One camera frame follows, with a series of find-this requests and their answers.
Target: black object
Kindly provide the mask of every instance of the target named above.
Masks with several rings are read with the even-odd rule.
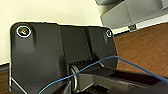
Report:
[[[14,24],[11,27],[12,90],[37,94],[50,82],[68,76],[69,65],[81,69],[104,57],[117,55],[112,33],[109,32],[108,28],[94,26],[33,22]],[[118,59],[110,59],[102,63],[115,69],[117,62]],[[99,68],[101,66],[96,65],[87,71]],[[69,80],[65,80],[53,84],[42,94],[60,92],[64,90],[60,88],[68,83]]]

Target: wire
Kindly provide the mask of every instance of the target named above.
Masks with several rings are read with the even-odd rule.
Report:
[[[59,79],[59,80],[56,80],[56,81],[54,81],[54,82],[51,82],[50,84],[48,84],[47,86],[45,86],[45,87],[39,92],[39,94],[41,94],[46,88],[48,88],[48,87],[51,86],[52,84],[57,83],[57,82],[62,81],[62,80],[65,80],[65,79],[68,79],[68,78],[71,78],[71,77],[77,75],[78,73],[80,73],[80,72],[86,70],[87,68],[89,68],[89,67],[91,67],[91,66],[93,66],[93,65],[96,65],[96,64],[98,64],[98,63],[100,63],[100,62],[102,62],[102,61],[104,61],[104,60],[111,59],[111,58],[118,58],[118,59],[120,59],[120,60],[122,60],[122,61],[124,61],[124,62],[126,62],[126,63],[128,63],[128,64],[130,64],[130,65],[132,65],[132,66],[134,66],[134,67],[137,67],[137,68],[139,68],[139,69],[145,71],[146,73],[152,75],[153,77],[155,77],[155,78],[157,78],[157,79],[163,81],[164,83],[166,83],[166,84],[168,85],[168,80],[167,80],[166,78],[160,76],[160,75],[157,75],[157,74],[155,74],[155,73],[153,73],[153,72],[151,72],[151,71],[149,71],[149,70],[147,70],[147,69],[145,69],[145,68],[143,68],[143,67],[141,67],[141,66],[139,66],[139,65],[137,65],[137,64],[135,64],[135,63],[132,63],[132,62],[130,62],[130,61],[127,61],[127,60],[125,60],[125,59],[123,59],[123,58],[121,58],[121,57],[119,57],[119,56],[109,56],[109,57],[103,58],[103,59],[101,59],[101,60],[99,60],[99,61],[96,61],[95,63],[92,63],[92,64],[90,64],[90,65],[84,67],[83,69],[81,69],[80,71],[76,72],[75,74],[72,74],[72,75],[70,75],[70,76],[64,77],[64,78]]]

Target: black plastic panel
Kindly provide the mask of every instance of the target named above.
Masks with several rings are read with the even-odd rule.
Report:
[[[16,34],[16,28],[22,25],[32,31],[28,38]],[[57,24],[17,23],[11,28],[11,47],[12,78],[28,94],[37,94],[50,82],[68,75],[62,57],[61,31]],[[59,82],[52,85],[43,94],[51,94],[62,84]]]
[[[92,51],[100,59],[117,55],[111,30],[103,27],[88,27]],[[116,68],[118,59],[109,59],[102,62],[108,68]]]

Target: gray surface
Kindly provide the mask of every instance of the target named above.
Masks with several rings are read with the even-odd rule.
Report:
[[[168,8],[168,0],[161,0],[162,1],[162,10]]]
[[[125,0],[101,16],[104,26],[116,29],[163,16],[168,0]]]
[[[101,16],[103,26],[116,29],[133,25],[125,2],[121,2]]]

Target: white wall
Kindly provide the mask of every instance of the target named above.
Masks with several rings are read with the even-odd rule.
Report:
[[[95,0],[0,0],[0,65],[10,62],[10,27],[16,22],[102,26]]]

